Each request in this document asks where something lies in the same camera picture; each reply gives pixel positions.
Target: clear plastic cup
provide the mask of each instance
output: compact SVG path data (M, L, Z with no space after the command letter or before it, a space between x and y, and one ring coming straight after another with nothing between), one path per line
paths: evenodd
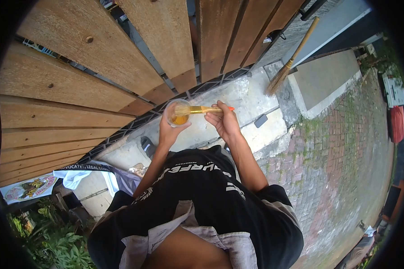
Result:
M186 116L175 115L175 106L177 104L190 106L190 103L184 99L174 99L169 102L169 104L165 108L165 111L163 112L163 115L166 116L167 123L169 123L169 125L171 125L172 127L178 127L180 125L183 125L190 119L190 115Z

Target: paintbrush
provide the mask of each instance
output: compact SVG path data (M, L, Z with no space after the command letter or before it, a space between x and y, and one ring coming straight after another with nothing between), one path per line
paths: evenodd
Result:
M233 111L235 108L228 106L230 111ZM210 108L208 106L189 106L189 105L185 105L185 104L177 104L175 106L175 115L182 117L182 116L186 116L189 114L204 114L207 112L220 112L223 113L223 110L221 110L220 107L214 107L214 108Z

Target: broom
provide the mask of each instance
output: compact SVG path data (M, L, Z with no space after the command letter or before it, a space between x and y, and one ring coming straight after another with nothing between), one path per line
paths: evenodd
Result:
M289 70L292 67L295 57L299 54L299 51L301 51L302 47L307 42L307 40L310 37L310 35L312 34L314 28L316 28L316 25L318 22L319 22L319 17L315 17L313 20L313 23L311 24L310 28L308 29L307 33L305 34L304 38L301 41L301 44L299 44L295 53L292 55L290 60L287 61L287 63L279 70L279 72L277 72L277 74L275 74L274 78L269 83L268 88L266 89L267 95L274 95L275 92L283 85L285 78L289 74Z

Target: brush bristles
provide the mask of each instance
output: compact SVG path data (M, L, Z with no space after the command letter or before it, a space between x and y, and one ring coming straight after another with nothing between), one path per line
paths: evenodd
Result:
M190 114L190 106L185 104L177 104L175 106L175 115L182 117Z
M275 74L274 78L271 80L271 82L268 85L268 88L266 89L266 95L274 95L275 92L280 89L280 87L283 85L285 78L289 74L290 67L287 67L286 65L283 66L280 71Z

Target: hand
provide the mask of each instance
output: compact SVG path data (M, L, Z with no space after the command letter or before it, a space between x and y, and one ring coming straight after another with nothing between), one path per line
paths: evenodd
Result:
M184 131L187 127L192 125L191 122L186 122L181 126L172 127L167 123L165 113L162 115L162 119L160 120L160 134L158 138L158 147L165 147L168 150L172 147L172 145L177 141L177 137L180 132Z
M217 101L217 104L211 107L217 106L223 110L223 113L208 112L205 115L205 120L211 123L216 128L220 137L230 145L237 136L242 135L237 115L235 112L230 111L227 105L221 101Z

